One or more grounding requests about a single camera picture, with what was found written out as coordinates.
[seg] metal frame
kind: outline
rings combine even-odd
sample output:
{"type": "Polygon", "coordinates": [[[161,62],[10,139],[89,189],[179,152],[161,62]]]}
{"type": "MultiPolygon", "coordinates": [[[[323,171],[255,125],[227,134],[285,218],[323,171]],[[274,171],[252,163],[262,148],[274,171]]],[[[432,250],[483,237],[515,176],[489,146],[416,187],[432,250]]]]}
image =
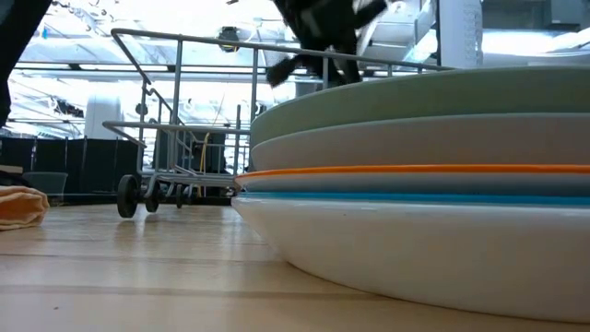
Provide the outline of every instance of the metal frame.
{"type": "MultiPolygon", "coordinates": [[[[365,62],[365,63],[373,63],[373,64],[382,64],[387,65],[387,76],[390,77],[393,73],[393,66],[403,66],[403,67],[413,67],[417,68],[418,73],[422,73],[424,69],[426,70],[433,70],[433,71],[441,71],[441,70],[450,70],[452,68],[449,67],[442,67],[437,65],[425,65],[425,64],[415,64],[410,62],[404,61],[394,61],[394,60],[383,60],[383,59],[374,59],[364,56],[356,56],[356,55],[349,55],[349,54],[342,54],[342,53],[332,53],[332,52],[318,52],[318,51],[311,51],[311,50],[303,50],[303,49],[296,49],[296,48],[289,48],[289,47],[281,47],[276,45],[270,44],[262,44],[262,43],[253,43],[253,42],[243,42],[243,41],[220,41],[213,38],[203,38],[203,37],[195,37],[195,36],[185,36],[181,34],[170,34],[170,33],[162,33],[162,32],[153,32],[153,31],[143,31],[143,30],[129,30],[129,29],[113,29],[112,37],[114,38],[115,42],[121,47],[124,54],[129,58],[129,61],[133,64],[133,66],[137,69],[139,75],[143,78],[142,84],[142,95],[141,95],[141,107],[146,106],[146,96],[156,95],[159,99],[159,113],[158,113],[158,123],[157,124],[150,124],[146,123],[144,119],[144,114],[141,113],[139,122],[125,122],[125,121],[106,121],[102,123],[102,125],[113,131],[115,134],[120,135],[122,137],[127,138],[128,140],[136,143],[139,146],[139,150],[137,152],[137,173],[142,176],[142,178],[149,177],[149,185],[147,187],[147,191],[145,194],[145,198],[148,198],[152,195],[154,185],[156,181],[165,181],[170,182],[171,184],[190,184],[190,185],[203,185],[203,186],[221,186],[221,187],[233,187],[234,186],[234,177],[237,175],[238,170],[238,150],[240,148],[240,136],[249,136],[249,130],[243,130],[241,128],[241,121],[240,121],[240,113],[241,110],[238,111],[238,121],[236,123],[236,128],[219,128],[215,126],[204,126],[204,125],[185,125],[178,117],[178,109],[179,109],[179,99],[180,99],[180,84],[182,80],[182,62],[183,62],[183,43],[184,42],[202,42],[206,44],[214,44],[214,45],[229,45],[229,46],[237,46],[240,48],[245,49],[253,49],[254,50],[254,59],[253,59],[253,70],[252,70],[252,96],[251,96],[251,109],[250,109],[250,121],[252,122],[255,117],[256,112],[256,87],[258,84],[258,53],[259,51],[275,51],[281,53],[295,53],[295,54],[305,54],[305,55],[312,55],[322,57],[324,59],[324,71],[327,69],[327,65],[325,65],[328,59],[336,59],[336,60],[351,60],[351,61],[358,61],[358,62],[365,62]],[[172,107],[164,100],[164,98],[155,90],[155,89],[148,89],[148,85],[152,84],[152,80],[149,78],[148,74],[142,70],[141,65],[137,62],[134,56],[131,54],[129,49],[125,46],[124,42],[121,39],[121,35],[128,35],[128,36],[136,36],[136,37],[148,37],[148,38],[155,38],[155,39],[163,39],[163,40],[172,40],[177,42],[177,53],[176,53],[176,66],[174,72],[174,98],[172,101],[172,107]],[[161,121],[161,112],[162,112],[162,105],[165,106],[171,113],[170,124],[163,124],[161,121]],[[128,134],[126,134],[120,128],[138,128],[139,129],[139,139],[134,138],[128,134]],[[165,170],[159,170],[158,167],[153,172],[145,172],[143,170],[143,155],[144,149],[147,147],[144,143],[144,129],[156,129],[158,134],[160,132],[167,132],[170,134],[172,139],[169,139],[169,153],[167,158],[167,167],[165,170]],[[186,146],[185,140],[182,141],[179,139],[179,134],[183,133],[183,138],[185,138],[186,133],[191,135],[191,142],[190,146],[186,146]],[[190,170],[190,166],[188,168],[183,167],[184,165],[178,165],[178,147],[182,148],[183,156],[188,151],[190,156],[192,157],[192,147],[194,143],[199,143],[196,139],[193,132],[200,132],[200,133],[219,133],[219,134],[233,134],[236,136],[235,141],[235,153],[234,153],[234,161],[233,161],[233,174],[231,175],[214,175],[214,174],[206,174],[204,172],[194,172],[190,170]]],[[[324,75],[323,87],[328,87],[327,75],[324,75]]],[[[159,146],[159,135],[157,135],[156,146],[159,146]]],[[[159,148],[156,148],[156,156],[155,159],[159,161],[159,148]]],[[[172,188],[174,185],[169,187],[167,196],[170,196],[172,193],[172,188]]]]}

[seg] caster wheel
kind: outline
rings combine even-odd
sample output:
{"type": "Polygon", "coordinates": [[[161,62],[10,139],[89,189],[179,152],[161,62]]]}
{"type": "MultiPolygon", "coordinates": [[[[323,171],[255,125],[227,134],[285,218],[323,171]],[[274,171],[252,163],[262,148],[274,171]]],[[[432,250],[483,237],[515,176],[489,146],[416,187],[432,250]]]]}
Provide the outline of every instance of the caster wheel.
{"type": "Polygon", "coordinates": [[[183,185],[176,185],[176,207],[183,208],[183,185]]]}
{"type": "Polygon", "coordinates": [[[117,189],[117,210],[119,216],[132,218],[137,210],[139,185],[133,175],[125,175],[117,189]]]}
{"type": "Polygon", "coordinates": [[[158,211],[159,207],[159,182],[154,183],[154,191],[151,196],[146,198],[146,210],[147,212],[154,213],[158,211]]]}

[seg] plate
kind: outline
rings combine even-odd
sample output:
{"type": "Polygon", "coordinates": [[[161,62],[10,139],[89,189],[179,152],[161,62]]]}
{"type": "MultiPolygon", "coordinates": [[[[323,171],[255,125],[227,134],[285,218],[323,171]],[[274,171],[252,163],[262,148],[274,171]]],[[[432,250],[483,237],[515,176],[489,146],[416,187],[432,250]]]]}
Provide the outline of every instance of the plate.
{"type": "Polygon", "coordinates": [[[590,165],[352,166],[251,172],[248,192],[590,196],[590,165]]]}
{"type": "Polygon", "coordinates": [[[250,146],[302,131],[383,120],[588,113],[584,88],[588,77],[590,67],[529,66],[450,70],[351,84],[286,101],[264,112],[252,123],[250,146]]]}
{"type": "Polygon", "coordinates": [[[590,164],[590,113],[432,116],[347,124],[269,139],[257,171],[416,164],[590,164]]]}
{"type": "Polygon", "coordinates": [[[290,194],[232,204],[322,279],[460,310],[590,322],[590,208],[290,194]]]}

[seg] wooden table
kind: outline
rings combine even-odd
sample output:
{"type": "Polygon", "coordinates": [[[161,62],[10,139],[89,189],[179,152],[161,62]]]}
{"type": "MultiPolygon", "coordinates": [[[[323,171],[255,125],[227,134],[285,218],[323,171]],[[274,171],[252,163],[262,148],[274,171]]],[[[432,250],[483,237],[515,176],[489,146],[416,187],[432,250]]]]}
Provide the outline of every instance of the wooden table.
{"type": "Polygon", "coordinates": [[[230,207],[54,208],[0,233],[0,331],[590,331],[385,299],[285,263],[230,207]]]}

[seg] cart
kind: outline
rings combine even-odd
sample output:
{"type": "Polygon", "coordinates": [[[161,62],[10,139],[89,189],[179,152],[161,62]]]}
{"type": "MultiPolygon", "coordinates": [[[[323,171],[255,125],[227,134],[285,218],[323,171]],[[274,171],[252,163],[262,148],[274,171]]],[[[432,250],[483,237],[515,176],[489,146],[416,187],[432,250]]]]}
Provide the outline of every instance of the cart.
{"type": "MultiPolygon", "coordinates": [[[[240,137],[241,136],[249,136],[250,131],[242,129],[242,124],[240,122],[240,116],[238,116],[238,121],[234,128],[220,128],[214,126],[204,126],[204,125],[185,125],[181,119],[178,117],[178,110],[179,110],[179,99],[180,99],[180,84],[182,81],[182,59],[183,59],[183,44],[185,42],[202,42],[206,44],[216,44],[216,45],[229,45],[229,46],[236,46],[240,48],[246,49],[253,49],[254,50],[254,58],[253,58],[253,70],[252,70],[252,99],[251,99],[251,110],[250,110],[250,121],[255,118],[256,112],[256,86],[258,84],[259,76],[264,74],[264,71],[261,71],[265,68],[262,68],[258,65],[258,53],[260,51],[275,51],[281,53],[295,53],[295,54],[306,54],[311,56],[318,56],[324,59],[324,80],[322,82],[323,89],[328,88],[328,81],[327,81],[327,62],[328,59],[336,59],[336,60],[352,60],[352,61],[359,61],[364,63],[370,64],[379,64],[379,65],[386,65],[387,67],[387,75],[386,77],[391,77],[393,75],[394,69],[397,68],[417,68],[419,74],[422,74],[426,71],[440,71],[440,70],[448,70],[452,68],[448,67],[441,67],[437,65],[424,65],[424,64],[416,64],[410,62],[403,62],[403,61],[392,61],[392,60],[383,60],[383,59],[373,59],[364,56],[356,56],[356,55],[349,55],[349,54],[341,54],[341,53],[332,53],[332,52],[317,52],[311,50],[302,50],[296,48],[289,48],[289,47],[281,47],[271,44],[262,44],[262,43],[253,43],[253,42],[243,42],[243,41],[220,41],[217,39],[212,38],[203,38],[203,37],[195,37],[195,36],[185,36],[180,34],[170,34],[170,33],[161,33],[161,32],[153,32],[153,31],[144,31],[144,30],[129,30],[129,29],[113,29],[112,36],[116,43],[121,47],[124,54],[129,58],[129,61],[133,64],[136,68],[138,74],[142,77],[142,96],[141,96],[141,110],[145,109],[146,107],[146,98],[147,96],[156,96],[159,100],[159,116],[158,121],[156,123],[149,123],[145,121],[144,112],[140,112],[140,119],[139,122],[125,122],[125,121],[106,121],[102,125],[113,131],[115,134],[122,136],[139,146],[137,152],[137,174],[141,179],[137,179],[134,175],[128,174],[123,176],[121,179],[118,190],[117,190],[117,209],[119,214],[123,218],[132,218],[137,209],[137,205],[140,201],[144,201],[146,204],[146,209],[148,212],[156,212],[158,210],[160,199],[165,196],[166,198],[172,197],[175,195],[176,197],[176,206],[180,208],[183,205],[183,189],[185,186],[190,186],[191,190],[189,190],[188,195],[192,193],[193,186],[205,186],[205,187],[234,187],[234,178],[238,175],[238,153],[240,150],[240,137]],[[147,37],[147,38],[155,38],[160,40],[171,40],[177,42],[177,52],[176,52],[176,66],[174,72],[174,96],[172,100],[172,106],[166,102],[166,100],[153,88],[149,86],[152,84],[152,80],[149,78],[148,74],[144,72],[131,54],[129,49],[125,46],[121,36],[135,36],[135,37],[147,37]],[[163,107],[168,109],[171,114],[170,124],[163,124],[161,121],[161,114],[163,107]],[[127,134],[122,128],[137,128],[139,130],[139,138],[135,138],[129,134],[127,134]],[[147,147],[144,141],[144,130],[145,129],[156,129],[158,133],[166,133],[171,137],[168,140],[169,148],[168,148],[168,155],[166,156],[166,166],[161,169],[159,167],[155,167],[153,170],[145,171],[143,169],[143,156],[145,148],[147,147]],[[190,167],[186,167],[185,165],[179,164],[177,162],[179,153],[182,153],[183,156],[185,154],[189,154],[192,158],[193,144],[198,144],[199,141],[196,139],[194,133],[211,133],[211,134],[229,134],[235,135],[235,147],[234,147],[234,159],[233,159],[233,174],[207,174],[205,172],[195,172],[191,170],[190,167]],[[189,136],[189,144],[186,144],[186,136],[189,136]],[[141,181],[143,179],[149,179],[147,183],[147,188],[142,190],[141,188],[141,181]],[[160,192],[160,183],[168,183],[170,184],[166,193],[160,192]]],[[[156,153],[155,159],[159,160],[159,152],[160,148],[160,135],[157,135],[156,140],[156,153]]]]}

